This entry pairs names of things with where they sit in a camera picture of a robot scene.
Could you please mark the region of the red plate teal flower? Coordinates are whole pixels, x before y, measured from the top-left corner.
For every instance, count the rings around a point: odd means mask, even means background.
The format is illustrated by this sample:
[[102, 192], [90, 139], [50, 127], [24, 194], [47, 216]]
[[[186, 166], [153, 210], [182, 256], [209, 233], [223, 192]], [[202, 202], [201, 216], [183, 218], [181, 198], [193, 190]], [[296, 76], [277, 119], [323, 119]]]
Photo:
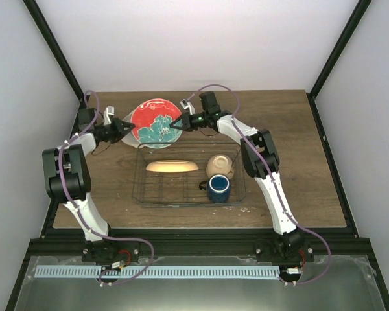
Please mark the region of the red plate teal flower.
[[153, 98], [138, 105], [130, 114], [130, 122], [135, 125], [132, 136], [137, 146], [160, 149], [175, 143], [182, 131], [171, 128], [170, 124], [181, 114], [175, 104], [162, 98]]

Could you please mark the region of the yellow ceramic plate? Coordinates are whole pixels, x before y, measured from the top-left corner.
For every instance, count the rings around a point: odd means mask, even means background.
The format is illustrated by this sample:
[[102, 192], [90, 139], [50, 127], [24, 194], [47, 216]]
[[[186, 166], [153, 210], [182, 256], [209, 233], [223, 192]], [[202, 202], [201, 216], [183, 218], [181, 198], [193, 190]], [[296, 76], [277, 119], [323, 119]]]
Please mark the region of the yellow ceramic plate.
[[198, 165], [186, 160], [159, 160], [146, 166], [149, 172], [192, 172], [198, 170]]

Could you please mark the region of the small cream ceramic bowl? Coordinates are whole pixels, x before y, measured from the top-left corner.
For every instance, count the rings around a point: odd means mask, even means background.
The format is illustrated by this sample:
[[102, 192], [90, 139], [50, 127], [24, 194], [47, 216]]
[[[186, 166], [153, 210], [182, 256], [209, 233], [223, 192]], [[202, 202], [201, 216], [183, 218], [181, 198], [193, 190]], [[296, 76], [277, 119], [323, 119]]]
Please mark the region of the small cream ceramic bowl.
[[228, 179], [232, 179], [234, 175], [233, 160], [224, 154], [212, 156], [206, 165], [207, 177], [212, 177], [216, 174], [225, 175]]

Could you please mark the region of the dark blue ceramic mug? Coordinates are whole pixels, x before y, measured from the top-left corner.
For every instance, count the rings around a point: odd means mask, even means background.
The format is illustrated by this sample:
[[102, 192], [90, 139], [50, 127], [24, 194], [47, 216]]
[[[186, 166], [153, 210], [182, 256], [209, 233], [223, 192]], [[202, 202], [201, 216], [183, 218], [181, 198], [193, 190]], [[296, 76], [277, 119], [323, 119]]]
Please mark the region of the dark blue ceramic mug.
[[207, 181], [198, 185], [200, 190], [207, 192], [207, 197], [212, 203], [226, 203], [230, 198], [231, 183], [223, 174], [215, 174]]

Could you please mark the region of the white bowl green red rim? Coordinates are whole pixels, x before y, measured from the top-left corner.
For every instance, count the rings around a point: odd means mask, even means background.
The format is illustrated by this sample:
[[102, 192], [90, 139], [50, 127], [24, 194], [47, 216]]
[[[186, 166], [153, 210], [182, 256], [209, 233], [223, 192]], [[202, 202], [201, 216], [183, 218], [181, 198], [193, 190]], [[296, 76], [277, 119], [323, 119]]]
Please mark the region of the white bowl green red rim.
[[[125, 121], [125, 122], [128, 122], [128, 123], [132, 123], [132, 116], [134, 114], [135, 110], [131, 111], [127, 116], [125, 116], [122, 121]], [[127, 135], [125, 135], [121, 141], [128, 145], [128, 146], [132, 146], [134, 148], [138, 148], [138, 146], [140, 145], [140, 142], [134, 137], [133, 133], [130, 132], [128, 133]]]

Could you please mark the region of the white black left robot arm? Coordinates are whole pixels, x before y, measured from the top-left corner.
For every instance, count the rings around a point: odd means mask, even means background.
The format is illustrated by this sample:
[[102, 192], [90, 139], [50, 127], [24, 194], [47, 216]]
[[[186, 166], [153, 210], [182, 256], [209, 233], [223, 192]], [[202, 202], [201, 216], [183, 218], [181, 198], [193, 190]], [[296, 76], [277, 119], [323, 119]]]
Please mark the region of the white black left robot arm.
[[78, 110], [79, 131], [61, 146], [42, 152], [47, 194], [73, 214], [86, 241], [100, 241], [96, 252], [106, 262], [119, 256], [120, 247], [113, 240], [105, 239], [110, 227], [91, 197], [91, 176], [86, 156], [94, 152], [101, 142], [118, 143], [135, 128], [135, 124], [114, 117], [113, 113], [113, 107], [106, 108], [104, 122], [96, 124], [99, 112], [95, 108]]

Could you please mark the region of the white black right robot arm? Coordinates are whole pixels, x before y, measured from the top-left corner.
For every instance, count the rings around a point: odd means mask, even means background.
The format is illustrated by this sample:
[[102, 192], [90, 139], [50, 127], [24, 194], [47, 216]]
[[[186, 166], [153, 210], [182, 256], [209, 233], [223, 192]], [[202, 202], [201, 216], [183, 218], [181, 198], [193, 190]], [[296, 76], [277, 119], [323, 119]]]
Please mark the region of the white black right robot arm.
[[171, 123], [171, 128], [191, 132], [212, 128], [241, 147], [244, 170], [258, 184], [270, 211], [273, 230], [281, 236], [299, 232], [281, 184], [279, 155], [271, 133], [258, 130], [222, 110], [212, 91], [199, 95], [203, 111], [196, 113], [189, 99], [180, 101], [184, 112]]

